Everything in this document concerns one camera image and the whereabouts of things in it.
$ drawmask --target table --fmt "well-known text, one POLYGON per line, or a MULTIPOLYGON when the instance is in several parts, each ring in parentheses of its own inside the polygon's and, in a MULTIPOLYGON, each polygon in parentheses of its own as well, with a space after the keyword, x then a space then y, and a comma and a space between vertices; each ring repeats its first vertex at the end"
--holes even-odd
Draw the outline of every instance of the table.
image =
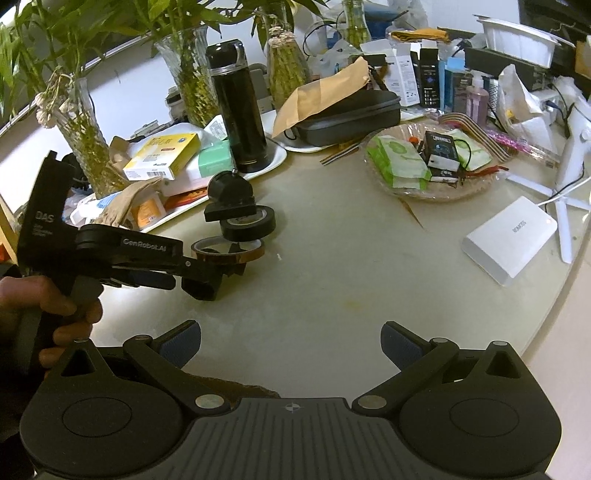
MULTIPOLYGON (((389 320, 462 348, 482 349, 502 339, 524 352, 570 272, 557 235, 510 287, 497 285, 460 243, 521 195, 541 197, 502 180, 456 203, 409 201, 419 225, 378 188, 361 153, 322 167, 325 155, 290 154, 284 165, 253 181, 258 203, 277 213, 277 230, 243 277, 224 279, 216 301, 194 300, 180 287, 107 288, 95 343, 158 336, 195 319, 202 347, 187 372, 263 385, 284 397, 349 401, 398 372, 379 345, 380 328, 389 320)), ((552 170, 534 160, 508 166, 552 184, 552 170)), ((588 199, 587 185, 575 194, 588 199)), ((569 209, 569 215, 578 252, 588 214, 569 209)), ((192 242, 219 232, 197 207, 153 233, 181 239, 188 255, 192 242)))

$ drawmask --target white plastic container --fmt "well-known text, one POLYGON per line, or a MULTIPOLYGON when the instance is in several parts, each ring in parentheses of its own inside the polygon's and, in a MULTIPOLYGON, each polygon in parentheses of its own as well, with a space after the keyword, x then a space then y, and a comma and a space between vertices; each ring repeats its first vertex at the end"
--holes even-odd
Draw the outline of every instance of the white plastic container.
POLYGON ((494 18, 479 18, 478 21, 484 27, 486 46, 491 50, 550 68, 558 44, 550 34, 494 18))

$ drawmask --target black thermos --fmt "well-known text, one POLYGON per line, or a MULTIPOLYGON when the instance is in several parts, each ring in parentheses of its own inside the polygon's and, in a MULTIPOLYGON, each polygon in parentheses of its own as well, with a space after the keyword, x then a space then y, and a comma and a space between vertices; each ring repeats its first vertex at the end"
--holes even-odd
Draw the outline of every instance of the black thermos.
POLYGON ((236 168, 242 173, 260 171, 272 159, 267 155, 267 139, 242 42, 230 40, 209 46, 207 62, 236 168))

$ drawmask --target finger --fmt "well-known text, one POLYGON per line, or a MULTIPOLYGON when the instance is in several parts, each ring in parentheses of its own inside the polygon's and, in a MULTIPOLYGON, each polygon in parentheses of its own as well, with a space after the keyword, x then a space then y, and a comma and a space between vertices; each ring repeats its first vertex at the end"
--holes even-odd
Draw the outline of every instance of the finger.
POLYGON ((41 307, 44 312, 69 316, 76 305, 47 277, 5 277, 0 280, 0 308, 41 307))
POLYGON ((59 346, 45 348, 39 352, 39 363, 43 368, 52 368, 65 350, 65 348, 59 346))
POLYGON ((103 316, 103 307, 100 301, 97 300, 88 307, 85 314, 85 320, 88 323, 97 323, 103 316))
POLYGON ((53 342, 57 346, 67 346, 76 338, 88 338, 91 331, 92 325, 86 321, 64 325, 53 332, 53 342))

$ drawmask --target ribbed black surface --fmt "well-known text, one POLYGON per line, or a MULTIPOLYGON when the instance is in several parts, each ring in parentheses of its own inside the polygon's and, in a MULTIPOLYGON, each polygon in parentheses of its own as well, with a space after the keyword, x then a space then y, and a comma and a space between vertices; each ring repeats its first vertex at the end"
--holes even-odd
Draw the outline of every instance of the ribbed black surface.
MULTIPOLYGON (((341 398, 250 398, 242 400, 227 415, 196 421, 172 455, 128 478, 460 480, 461 477, 444 473, 416 458, 387 420, 359 416, 341 398)), ((52 475, 40 476, 40 480, 55 479, 52 475)), ((523 477, 526 479, 548 480, 543 473, 523 477)))

